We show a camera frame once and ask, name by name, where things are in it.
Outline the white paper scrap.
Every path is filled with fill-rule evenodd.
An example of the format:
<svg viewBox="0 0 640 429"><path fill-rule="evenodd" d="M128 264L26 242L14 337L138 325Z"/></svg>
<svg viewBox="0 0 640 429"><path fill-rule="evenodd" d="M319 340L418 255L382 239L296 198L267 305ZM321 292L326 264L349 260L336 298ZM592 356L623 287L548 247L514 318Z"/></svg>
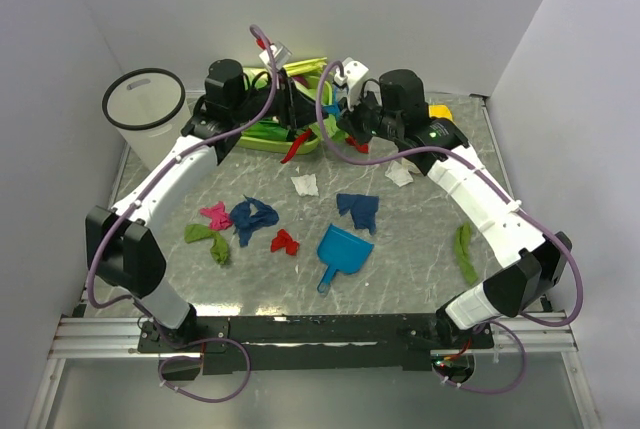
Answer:
<svg viewBox="0 0 640 429"><path fill-rule="evenodd" d="M291 177L296 193L301 197L318 197L319 190L315 174Z"/></svg>
<svg viewBox="0 0 640 429"><path fill-rule="evenodd" d="M397 187L404 187L413 182L410 171L397 161L392 161L385 171L385 176Z"/></svg>

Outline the blue hand brush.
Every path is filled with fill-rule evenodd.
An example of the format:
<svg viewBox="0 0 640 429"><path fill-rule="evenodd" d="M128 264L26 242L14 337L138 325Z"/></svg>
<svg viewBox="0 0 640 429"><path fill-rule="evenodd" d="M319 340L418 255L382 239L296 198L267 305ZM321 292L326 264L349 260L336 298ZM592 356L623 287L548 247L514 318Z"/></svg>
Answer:
<svg viewBox="0 0 640 429"><path fill-rule="evenodd" d="M322 110L328 116L333 116L336 120L341 118L346 108L346 98L333 94L327 104L322 105Z"/></svg>

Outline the dark blue paper scrap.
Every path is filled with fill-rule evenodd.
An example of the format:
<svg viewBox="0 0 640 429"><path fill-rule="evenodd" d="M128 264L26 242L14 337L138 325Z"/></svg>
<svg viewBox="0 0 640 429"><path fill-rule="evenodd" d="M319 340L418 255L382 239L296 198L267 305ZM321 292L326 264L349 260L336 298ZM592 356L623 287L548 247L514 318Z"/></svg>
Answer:
<svg viewBox="0 0 640 429"><path fill-rule="evenodd" d="M231 210L229 216L242 248L248 246L257 230L274 226L279 222L279 215L275 209L248 196Z"/></svg>
<svg viewBox="0 0 640 429"><path fill-rule="evenodd" d="M379 210L379 197L363 194L336 195L337 210L341 216L349 213L354 228L368 230L370 235L376 232L376 213Z"/></svg>

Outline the pink paper scrap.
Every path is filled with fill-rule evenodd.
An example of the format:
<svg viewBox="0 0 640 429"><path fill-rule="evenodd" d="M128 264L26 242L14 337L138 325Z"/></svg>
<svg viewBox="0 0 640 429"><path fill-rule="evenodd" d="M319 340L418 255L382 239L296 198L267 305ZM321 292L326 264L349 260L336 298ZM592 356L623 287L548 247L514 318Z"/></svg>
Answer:
<svg viewBox="0 0 640 429"><path fill-rule="evenodd" d="M209 219L209 228L214 231L223 231L233 225L230 214L226 211L222 201L213 206L201 208L199 214Z"/></svg>

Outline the blue dustpan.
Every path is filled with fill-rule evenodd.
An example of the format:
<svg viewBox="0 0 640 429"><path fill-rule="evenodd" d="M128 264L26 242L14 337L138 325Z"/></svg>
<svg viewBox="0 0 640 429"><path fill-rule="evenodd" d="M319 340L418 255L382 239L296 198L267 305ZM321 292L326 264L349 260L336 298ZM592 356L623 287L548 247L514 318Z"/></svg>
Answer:
<svg viewBox="0 0 640 429"><path fill-rule="evenodd" d="M352 275L360 271L374 245L333 224L326 230L316 254L326 265L317 292L325 295L337 273Z"/></svg>

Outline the small red paper scrap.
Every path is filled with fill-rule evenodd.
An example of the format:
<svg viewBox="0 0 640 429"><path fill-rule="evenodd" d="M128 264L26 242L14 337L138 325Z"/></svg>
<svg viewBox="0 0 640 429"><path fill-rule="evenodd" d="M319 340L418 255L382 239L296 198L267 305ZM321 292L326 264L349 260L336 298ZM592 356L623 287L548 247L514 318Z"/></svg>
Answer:
<svg viewBox="0 0 640 429"><path fill-rule="evenodd" d="M286 254L296 256L299 247L299 242L294 240L285 229L279 229L276 236L271 241L270 251L277 252L279 250L284 250Z"/></svg>

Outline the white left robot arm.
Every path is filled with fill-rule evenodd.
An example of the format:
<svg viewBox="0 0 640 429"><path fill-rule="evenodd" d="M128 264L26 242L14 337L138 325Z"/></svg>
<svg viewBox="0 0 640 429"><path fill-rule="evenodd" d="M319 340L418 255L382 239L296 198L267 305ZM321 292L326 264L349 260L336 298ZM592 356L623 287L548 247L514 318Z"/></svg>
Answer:
<svg viewBox="0 0 640 429"><path fill-rule="evenodd" d="M128 196L85 219L91 306L105 309L129 300L157 325L176 351L192 347L199 334L195 307L170 284L167 261L155 231L177 202L208 172L218 168L259 119L276 119L287 131L315 123L315 101L328 90L320 83L299 88L283 65L266 67L257 84L233 59L212 63L205 92L164 158Z"/></svg>

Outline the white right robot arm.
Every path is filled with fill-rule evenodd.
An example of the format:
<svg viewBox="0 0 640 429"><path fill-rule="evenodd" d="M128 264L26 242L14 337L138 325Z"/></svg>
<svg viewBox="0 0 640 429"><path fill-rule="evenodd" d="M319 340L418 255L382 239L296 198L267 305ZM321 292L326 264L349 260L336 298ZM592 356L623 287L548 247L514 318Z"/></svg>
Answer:
<svg viewBox="0 0 640 429"><path fill-rule="evenodd" d="M459 347L475 326L500 316L515 317L554 287L571 242L564 233L548 235L529 220L451 117L426 102L422 80L413 71L383 74L376 91L366 90L369 81L368 69L356 61L336 72L333 84L344 93L338 103L338 127L359 144L374 137L394 143L453 199L501 267L439 309L438 339Z"/></svg>

